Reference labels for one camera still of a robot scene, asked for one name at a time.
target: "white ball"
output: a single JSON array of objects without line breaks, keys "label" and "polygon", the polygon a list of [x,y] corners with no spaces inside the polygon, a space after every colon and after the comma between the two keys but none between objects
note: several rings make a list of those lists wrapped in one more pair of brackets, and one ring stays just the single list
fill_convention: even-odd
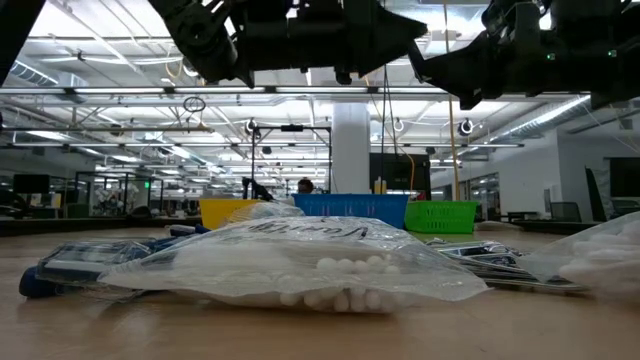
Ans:
[{"label": "white ball", "polygon": [[380,310],[384,313],[392,313],[396,309],[396,303],[391,296],[383,296],[380,302]]},{"label": "white ball", "polygon": [[323,300],[329,300],[329,299],[333,299],[336,295],[342,292],[342,288],[328,287],[328,288],[320,289],[318,290],[318,292],[320,293],[320,297]]},{"label": "white ball", "polygon": [[338,270],[338,262],[333,260],[332,258],[323,258],[318,260],[318,264],[316,265],[318,270],[324,271],[337,271]]},{"label": "white ball", "polygon": [[370,310],[378,310],[382,302],[380,294],[375,290],[369,290],[364,295],[364,302]]},{"label": "white ball", "polygon": [[354,264],[354,267],[356,269],[357,274],[366,274],[369,272],[369,264],[367,264],[362,260],[356,261],[356,263]]},{"label": "white ball", "polygon": [[364,297],[360,295],[351,294],[351,311],[363,312],[365,309]]},{"label": "white ball", "polygon": [[364,296],[366,289],[363,287],[354,287],[351,288],[351,295],[355,295],[355,296]]},{"label": "white ball", "polygon": [[338,261],[338,270],[344,274],[351,274],[355,270],[355,265],[349,259],[342,259]]},{"label": "white ball", "polygon": [[378,264],[382,263],[382,258],[380,256],[371,256],[369,257],[369,259],[367,259],[367,264],[369,264],[369,266],[377,266]]},{"label": "white ball", "polygon": [[337,312],[345,312],[349,310],[349,297],[344,291],[341,291],[333,301],[333,310]]},{"label": "white ball", "polygon": [[310,291],[304,295],[304,304],[308,307],[316,307],[322,302],[319,291]]},{"label": "white ball", "polygon": [[400,269],[397,266],[391,265],[384,269],[385,274],[400,274]]},{"label": "white ball", "polygon": [[299,294],[280,294],[280,302],[284,306],[294,306],[298,303],[298,301],[300,301],[301,298],[302,296],[300,296]]}]

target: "person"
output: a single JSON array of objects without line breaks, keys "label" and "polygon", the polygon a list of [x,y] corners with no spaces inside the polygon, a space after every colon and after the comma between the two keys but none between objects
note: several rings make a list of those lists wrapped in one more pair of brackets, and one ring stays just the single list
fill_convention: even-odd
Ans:
[{"label": "person", "polygon": [[298,181],[298,194],[311,194],[314,186],[311,180],[302,178]]}]

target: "green plastic crate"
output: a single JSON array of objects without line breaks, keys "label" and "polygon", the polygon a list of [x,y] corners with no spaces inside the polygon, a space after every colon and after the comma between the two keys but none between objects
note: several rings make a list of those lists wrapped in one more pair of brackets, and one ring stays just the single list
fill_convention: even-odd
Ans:
[{"label": "green plastic crate", "polygon": [[407,204],[405,226],[427,234],[471,234],[474,201],[415,201]]}]

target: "blue bin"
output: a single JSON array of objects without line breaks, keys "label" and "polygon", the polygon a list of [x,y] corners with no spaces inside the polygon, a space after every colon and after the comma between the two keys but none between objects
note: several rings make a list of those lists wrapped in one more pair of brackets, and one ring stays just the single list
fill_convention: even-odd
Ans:
[{"label": "blue bin", "polygon": [[357,216],[380,219],[404,228],[409,195],[293,194],[295,204],[307,216]]}]

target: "clear plastic bag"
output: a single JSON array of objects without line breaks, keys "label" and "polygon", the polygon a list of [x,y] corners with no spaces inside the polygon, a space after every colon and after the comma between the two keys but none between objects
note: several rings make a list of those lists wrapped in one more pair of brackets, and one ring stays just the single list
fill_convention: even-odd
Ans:
[{"label": "clear plastic bag", "polygon": [[233,305],[338,312],[392,312],[424,297],[457,301],[487,289],[406,231],[352,217],[230,224],[111,267],[99,281]]},{"label": "clear plastic bag", "polygon": [[640,299],[640,212],[553,242],[519,258],[546,282],[561,277],[607,297]]},{"label": "clear plastic bag", "polygon": [[227,224],[241,221],[264,219],[269,217],[304,216],[302,209],[277,202],[259,202],[234,211],[227,219]]}]

